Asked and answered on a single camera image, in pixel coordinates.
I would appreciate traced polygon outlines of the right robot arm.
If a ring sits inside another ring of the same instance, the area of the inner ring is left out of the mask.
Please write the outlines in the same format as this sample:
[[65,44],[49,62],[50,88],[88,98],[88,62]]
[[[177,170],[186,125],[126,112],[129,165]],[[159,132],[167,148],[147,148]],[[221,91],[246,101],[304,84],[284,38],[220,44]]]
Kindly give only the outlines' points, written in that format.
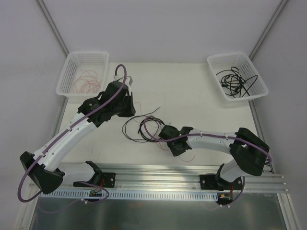
[[233,133],[206,133],[189,126],[178,130],[166,125],[158,136],[175,157],[192,149],[214,150],[232,156],[230,162],[220,165],[216,174],[200,175],[202,190],[240,190],[244,176],[261,176],[264,166],[272,161],[269,146],[243,127]]

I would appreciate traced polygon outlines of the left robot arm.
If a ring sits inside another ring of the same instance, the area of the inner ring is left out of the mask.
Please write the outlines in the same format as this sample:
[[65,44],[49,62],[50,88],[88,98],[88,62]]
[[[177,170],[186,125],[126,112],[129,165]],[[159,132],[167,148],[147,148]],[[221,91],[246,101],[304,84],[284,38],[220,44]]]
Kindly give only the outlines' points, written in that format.
[[100,168],[92,161],[63,163],[64,157],[85,136],[117,115],[135,115],[131,82],[115,80],[97,97],[87,99],[78,108],[70,123],[45,146],[30,153],[25,151],[20,161],[27,175],[43,194],[50,194],[62,184],[75,187],[99,186],[103,179]]

